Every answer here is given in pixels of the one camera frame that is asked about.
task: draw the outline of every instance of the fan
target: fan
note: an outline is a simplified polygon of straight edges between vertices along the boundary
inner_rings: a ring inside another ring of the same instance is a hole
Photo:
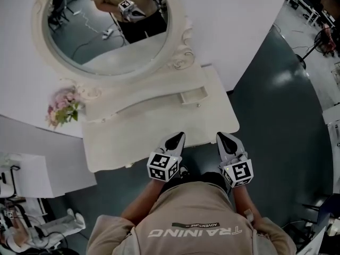
[[[299,59],[302,67],[306,69],[306,63],[304,59],[316,49],[318,52],[323,53],[323,55],[327,55],[331,53],[334,56],[334,50],[336,48],[336,43],[339,42],[339,32],[336,28],[325,27],[323,28],[315,37],[313,48],[304,56],[301,57],[296,54]]]

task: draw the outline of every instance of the cable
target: cable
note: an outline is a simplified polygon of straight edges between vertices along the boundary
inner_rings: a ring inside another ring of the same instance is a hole
[[[276,28],[279,29],[279,33],[281,33],[281,28],[276,24],[276,23],[273,23],[275,25]]]
[[[307,54],[309,48],[311,48],[311,47],[313,47],[313,46],[314,46],[314,45],[312,45],[312,46],[310,46],[310,47],[308,47],[308,46],[296,46],[296,47],[294,47],[294,48],[292,48],[292,49],[296,49],[296,48],[307,48],[307,50],[306,50],[306,54]]]
[[[284,228],[285,226],[288,226],[289,224],[298,223],[298,222],[304,222],[304,221],[303,221],[303,220],[299,220],[299,221],[290,222],[290,223],[284,225],[284,226],[281,227],[281,228]]]
[[[85,17],[85,13],[82,12],[83,9],[80,10],[79,14],[86,20],[85,26],[89,29],[91,29],[92,31],[94,31],[95,33],[99,33],[97,30],[95,30],[94,28],[90,27],[87,23],[89,22],[89,18]]]
[[[52,234],[60,234],[63,237],[63,239],[65,240],[66,248],[67,249],[69,248],[69,243],[68,243],[66,237],[64,236],[64,234],[62,234],[61,232],[51,232],[51,233],[47,234],[45,237],[50,237]]]
[[[109,29],[110,27],[112,27],[113,25],[114,25],[114,23],[111,24],[111,25],[110,25],[107,29],[105,29],[105,30],[108,30],[108,29]],[[88,42],[86,42],[85,44],[82,44],[82,45],[78,46],[78,47],[75,49],[75,51],[72,53],[71,59],[74,58],[76,52],[79,50],[80,47],[85,46],[85,45],[88,45],[88,44],[91,43],[94,39],[96,39],[97,37],[99,37],[99,36],[101,35],[99,32],[97,32],[97,33],[98,33],[98,35],[95,35],[95,36],[94,36],[92,39],[90,39]]]
[[[81,236],[83,236],[86,240],[90,241],[90,238],[88,238],[87,236],[85,236],[85,235],[82,234],[81,232],[78,232],[78,234],[80,234]]]
[[[76,52],[79,50],[79,48],[81,48],[81,47],[83,47],[83,46],[85,46],[85,45],[90,44],[90,43],[91,43],[94,39],[96,39],[98,36],[100,36],[100,35],[97,35],[97,36],[95,36],[94,38],[92,38],[91,40],[89,40],[87,43],[78,46],[78,47],[76,48],[76,50],[73,52],[73,54],[72,54],[72,56],[71,56],[71,59],[74,58],[74,56],[75,56]],[[123,43],[120,45],[120,47],[118,47],[118,48],[121,48],[121,47],[123,47],[123,46],[125,45],[125,38],[124,38],[122,35],[112,36],[112,37],[110,37],[109,39],[114,39],[114,38],[118,38],[118,37],[121,37],[121,38],[123,39]]]

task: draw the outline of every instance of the white floor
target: white floor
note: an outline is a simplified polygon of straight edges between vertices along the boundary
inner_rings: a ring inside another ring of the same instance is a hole
[[[315,27],[311,27],[311,23],[305,24],[303,13],[307,11],[301,6],[294,10],[285,2],[274,23],[282,37],[301,57],[307,53],[308,47],[313,46],[315,36],[321,30],[317,24]],[[338,55],[324,57],[322,53],[314,50],[304,61],[307,65],[306,73],[316,91],[322,110],[340,103],[340,90],[332,74],[332,70],[335,69],[334,64],[340,62]],[[329,125],[328,130],[333,151],[334,192],[339,193],[340,147],[337,144],[340,142],[340,134],[335,125]]]

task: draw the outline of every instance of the hand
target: hand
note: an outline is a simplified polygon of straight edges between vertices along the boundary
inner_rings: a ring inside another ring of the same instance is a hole
[[[158,188],[163,187],[165,183],[166,183],[165,181],[159,181],[159,180],[154,180],[154,179],[151,180],[151,184]]]

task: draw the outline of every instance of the oval mirror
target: oval mirror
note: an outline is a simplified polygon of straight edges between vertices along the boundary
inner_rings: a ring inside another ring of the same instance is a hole
[[[166,0],[50,0],[46,14],[53,48],[92,74],[133,72],[155,58],[167,37]]]

